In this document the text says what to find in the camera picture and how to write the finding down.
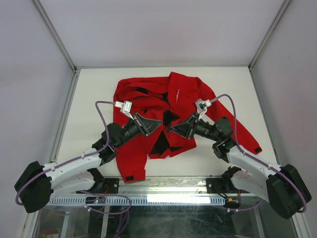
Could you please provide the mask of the red zip jacket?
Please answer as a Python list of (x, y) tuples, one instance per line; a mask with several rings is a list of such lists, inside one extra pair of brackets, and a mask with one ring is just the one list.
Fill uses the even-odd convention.
[(114, 101), (132, 102), (132, 113), (162, 121), (155, 132), (136, 136), (118, 149), (116, 163), (124, 182), (144, 180), (147, 159), (173, 157), (196, 147), (194, 139), (168, 132), (168, 128), (196, 112), (198, 99), (215, 98), (200, 78), (171, 72), (164, 77), (135, 77), (118, 82)]

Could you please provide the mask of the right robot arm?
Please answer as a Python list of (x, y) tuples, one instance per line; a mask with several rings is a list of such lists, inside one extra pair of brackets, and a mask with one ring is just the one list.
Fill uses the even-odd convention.
[(225, 195), (243, 190), (268, 202), (282, 218), (304, 212), (312, 196), (297, 169), (287, 164), (272, 164), (247, 151), (233, 138), (230, 120), (222, 117), (214, 124), (203, 121), (197, 113), (173, 125), (170, 131), (191, 139), (199, 135), (214, 141), (214, 154), (231, 166), (211, 183), (213, 192)]

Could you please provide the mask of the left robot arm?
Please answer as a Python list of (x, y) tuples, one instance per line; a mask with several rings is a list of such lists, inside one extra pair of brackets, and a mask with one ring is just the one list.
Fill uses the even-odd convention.
[(108, 124), (101, 138), (74, 158), (44, 165), (31, 162), (14, 185), (16, 204), (34, 213), (61, 195), (82, 190), (100, 192), (104, 181), (97, 168), (113, 160), (118, 148), (138, 135), (151, 135), (161, 124), (161, 120), (134, 113), (124, 126)]

